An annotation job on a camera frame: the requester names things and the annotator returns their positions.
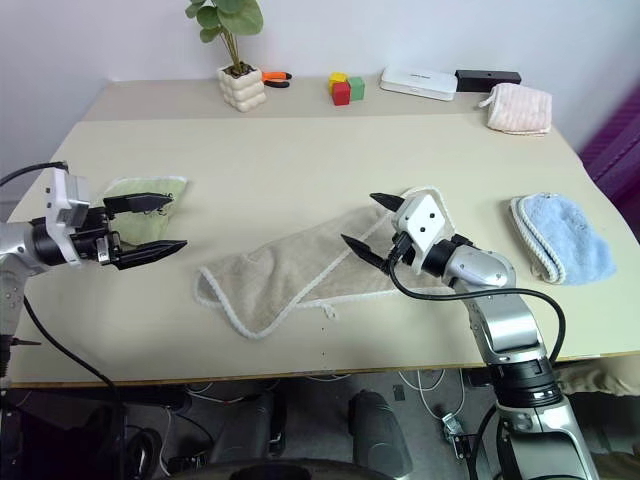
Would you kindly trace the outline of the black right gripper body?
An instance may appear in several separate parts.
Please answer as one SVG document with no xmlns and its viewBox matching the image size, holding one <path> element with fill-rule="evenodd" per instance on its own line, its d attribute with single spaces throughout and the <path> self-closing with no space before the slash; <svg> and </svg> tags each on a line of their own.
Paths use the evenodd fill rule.
<svg viewBox="0 0 640 480">
<path fill-rule="evenodd" d="M 392 248 L 386 258 L 386 264 L 390 265 L 393 261 L 402 262 L 405 265 L 411 265 L 415 259 L 415 249 L 411 236 L 399 226 L 399 215 L 394 212 L 391 217 L 391 225 L 395 230 L 392 236 Z"/>
</svg>

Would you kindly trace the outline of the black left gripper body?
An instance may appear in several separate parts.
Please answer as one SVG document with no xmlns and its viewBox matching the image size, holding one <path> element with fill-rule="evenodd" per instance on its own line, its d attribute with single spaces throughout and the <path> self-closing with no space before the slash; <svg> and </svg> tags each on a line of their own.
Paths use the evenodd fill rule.
<svg viewBox="0 0 640 480">
<path fill-rule="evenodd" d="M 106 207 L 88 210 L 84 223 L 70 236 L 81 260 L 118 266 L 122 254 L 120 235 L 111 227 L 115 215 Z"/>
</svg>

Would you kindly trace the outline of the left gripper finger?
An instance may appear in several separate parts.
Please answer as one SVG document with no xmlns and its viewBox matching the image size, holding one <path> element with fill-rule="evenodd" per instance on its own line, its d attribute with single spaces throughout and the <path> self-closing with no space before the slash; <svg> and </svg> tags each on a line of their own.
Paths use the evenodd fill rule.
<svg viewBox="0 0 640 480">
<path fill-rule="evenodd" d="M 105 197 L 103 205 L 109 216 L 121 213 L 146 213 L 161 210 L 173 201 L 167 194 L 143 192 Z"/>
<path fill-rule="evenodd" d="M 184 248 L 186 240 L 158 240 L 120 251 L 114 259 L 118 270 L 126 270 L 160 261 Z"/>
</svg>

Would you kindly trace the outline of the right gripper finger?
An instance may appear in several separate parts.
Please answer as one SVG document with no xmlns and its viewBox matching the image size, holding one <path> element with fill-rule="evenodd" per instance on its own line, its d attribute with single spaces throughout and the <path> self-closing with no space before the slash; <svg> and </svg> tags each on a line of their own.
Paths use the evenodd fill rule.
<svg viewBox="0 0 640 480">
<path fill-rule="evenodd" d="M 371 248 L 356 238 L 351 236 L 342 234 L 341 238 L 347 244 L 347 246 L 351 249 L 351 251 L 361 260 L 366 262 L 367 264 L 375 267 L 378 270 L 387 270 L 388 269 L 388 261 L 381 256 L 374 253 Z"/>
<path fill-rule="evenodd" d="M 370 193 L 369 197 L 383 206 L 385 209 L 392 212 L 398 212 L 405 201 L 405 199 L 401 196 L 382 192 Z"/>
</svg>

